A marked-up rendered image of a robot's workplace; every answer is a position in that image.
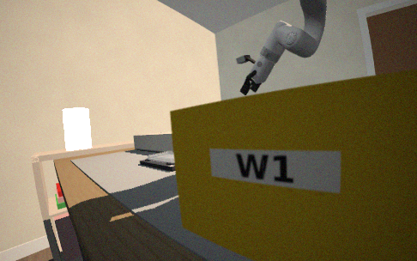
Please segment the yellow lab waste bin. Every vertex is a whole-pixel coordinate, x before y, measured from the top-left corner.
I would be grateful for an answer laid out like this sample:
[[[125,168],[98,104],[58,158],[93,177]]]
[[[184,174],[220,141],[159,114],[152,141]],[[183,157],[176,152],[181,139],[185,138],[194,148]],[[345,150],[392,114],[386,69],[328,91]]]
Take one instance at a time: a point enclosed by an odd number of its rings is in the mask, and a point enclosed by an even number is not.
[[[170,118],[183,228],[254,261],[417,261],[417,69]]]

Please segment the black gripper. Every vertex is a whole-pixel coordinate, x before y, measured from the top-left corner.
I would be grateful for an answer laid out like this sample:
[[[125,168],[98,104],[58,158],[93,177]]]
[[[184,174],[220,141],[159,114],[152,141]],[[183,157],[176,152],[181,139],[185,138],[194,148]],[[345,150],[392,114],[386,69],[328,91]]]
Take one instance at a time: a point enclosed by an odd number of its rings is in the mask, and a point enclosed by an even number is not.
[[[259,53],[259,55],[260,57],[254,63],[249,75],[245,79],[244,85],[240,89],[240,92],[244,95],[247,95],[250,89],[256,93],[260,85],[267,80],[271,70],[276,64],[264,57],[261,53]]]

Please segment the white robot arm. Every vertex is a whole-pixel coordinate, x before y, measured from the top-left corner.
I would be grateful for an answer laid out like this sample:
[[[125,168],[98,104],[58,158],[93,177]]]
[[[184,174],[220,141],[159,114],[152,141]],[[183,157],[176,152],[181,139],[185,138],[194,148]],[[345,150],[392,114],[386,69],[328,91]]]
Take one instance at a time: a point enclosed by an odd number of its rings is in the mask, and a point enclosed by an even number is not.
[[[277,63],[287,49],[302,58],[312,56],[321,41],[325,27],[327,0],[299,0],[305,18],[304,30],[278,21],[261,54]]]

